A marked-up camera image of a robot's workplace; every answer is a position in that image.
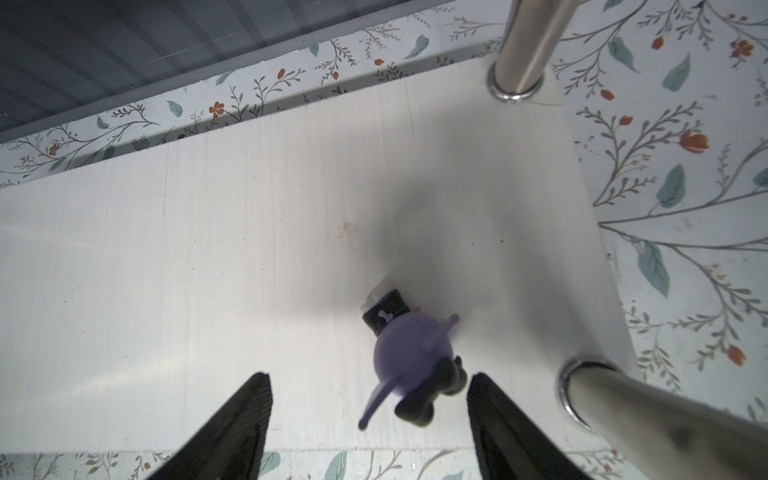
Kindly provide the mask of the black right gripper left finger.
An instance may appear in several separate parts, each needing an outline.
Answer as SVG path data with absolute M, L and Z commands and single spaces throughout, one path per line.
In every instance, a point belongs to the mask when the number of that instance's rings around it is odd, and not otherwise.
M 273 405 L 270 377 L 252 375 L 152 479 L 256 479 Z

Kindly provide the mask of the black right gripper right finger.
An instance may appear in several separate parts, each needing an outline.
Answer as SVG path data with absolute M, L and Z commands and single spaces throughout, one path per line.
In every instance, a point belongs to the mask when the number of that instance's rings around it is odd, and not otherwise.
M 588 476 L 484 374 L 472 377 L 468 414 L 484 479 L 586 479 Z

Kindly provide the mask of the purple black-bow figure toy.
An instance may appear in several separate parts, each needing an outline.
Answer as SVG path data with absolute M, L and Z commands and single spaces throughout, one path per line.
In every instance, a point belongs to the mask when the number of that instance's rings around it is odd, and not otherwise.
M 397 289 L 372 292 L 362 306 L 362 319 L 376 337 L 373 353 L 379 380 L 358 421 L 365 430 L 373 415 L 392 394 L 399 397 L 395 415 L 417 427 L 428 426 L 434 402 L 461 392 L 467 383 L 462 360 L 454 354 L 450 333 L 457 314 L 438 320 L 410 308 Z

